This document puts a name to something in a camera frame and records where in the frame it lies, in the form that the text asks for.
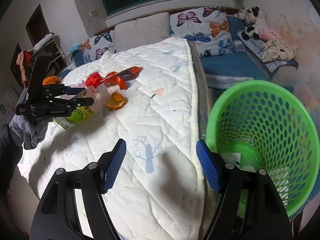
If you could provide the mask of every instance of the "butterfly pillow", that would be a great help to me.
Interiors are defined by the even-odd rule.
[[[85,64],[100,59],[106,51],[116,53],[114,31],[104,32],[87,39],[80,44],[80,48]]]
[[[200,57],[234,52],[227,14],[223,6],[189,9],[171,15],[170,34],[194,42]]]

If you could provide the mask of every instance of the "blue gripper pad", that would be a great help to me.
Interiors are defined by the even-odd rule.
[[[113,187],[122,161],[125,157],[125,153],[127,151],[125,140],[120,139],[119,141],[120,144],[117,143],[115,148],[112,150],[113,158],[110,162],[110,165],[103,172],[103,188],[105,193],[107,193],[108,189],[111,189]]]
[[[197,142],[196,152],[210,188],[220,194],[220,173],[218,172],[213,159],[210,157],[211,151],[203,140],[199,140]]]

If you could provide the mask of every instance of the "white quilted mattress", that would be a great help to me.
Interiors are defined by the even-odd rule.
[[[64,84],[77,84],[94,72],[105,76],[130,66],[143,70],[127,90],[119,110],[106,107],[68,131],[49,124],[45,140],[23,152],[18,164],[42,196],[57,168],[82,169],[111,151],[122,138],[127,153],[112,189],[103,196],[118,232],[127,239],[197,240],[204,206],[204,176],[196,156],[197,85],[189,45],[169,38],[114,55],[70,72]],[[76,190],[83,233],[92,236]]]

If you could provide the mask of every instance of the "wall switch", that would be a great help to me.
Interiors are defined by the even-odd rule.
[[[96,15],[98,15],[97,10],[90,11],[90,16],[91,16],[91,17],[92,17],[92,16],[96,16]]]

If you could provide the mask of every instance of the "butterfly print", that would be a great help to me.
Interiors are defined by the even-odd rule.
[[[108,50],[109,50],[108,48],[97,49],[96,50],[96,60],[100,59],[102,57],[102,55]]]
[[[84,42],[81,42],[80,48],[81,48],[82,54],[84,53],[84,49],[91,49],[89,39],[86,39]]]
[[[203,33],[197,33],[197,34],[194,34],[193,35],[186,35],[184,36],[185,39],[187,39],[188,41],[191,41],[191,42],[197,42],[198,41],[202,41],[202,42],[210,42],[211,39],[207,36],[204,36]]]
[[[218,5],[218,6],[213,6],[213,7],[204,7],[203,9],[204,9],[204,11],[203,11],[202,17],[208,17],[210,14],[213,13],[213,11],[220,11],[220,12],[223,12],[223,13],[226,12],[226,10],[224,9],[224,7],[223,7],[223,6],[220,6],[220,5]]]
[[[84,63],[87,64],[87,63],[90,63],[90,62],[92,62],[90,54],[88,54],[87,56],[84,56]]]
[[[103,34],[100,34],[100,35],[96,36],[96,38],[94,39],[94,44],[95,45],[100,41],[102,36],[105,37],[105,39],[107,41],[112,42],[112,38],[111,38],[110,32],[105,32]]]
[[[230,32],[228,22],[226,20],[222,20],[221,22],[215,23],[212,22],[210,23],[210,28],[212,29],[212,37],[217,37],[220,31],[224,32]]]
[[[219,46],[219,55],[224,55],[226,53],[226,50],[229,50],[230,52],[234,52],[232,40],[230,38],[227,38],[227,42],[223,42],[223,40],[218,42]]]
[[[178,19],[179,20],[178,20],[177,27],[182,26],[185,22],[187,22],[187,26],[188,26],[188,22],[190,22],[191,25],[192,25],[191,22],[202,23],[202,21],[200,21],[198,17],[196,17],[196,14],[194,12],[181,13],[178,15]]]
[[[201,56],[201,57],[211,57],[210,49],[206,49],[206,50],[204,51],[203,56],[202,56],[202,54],[200,53],[200,56]]]

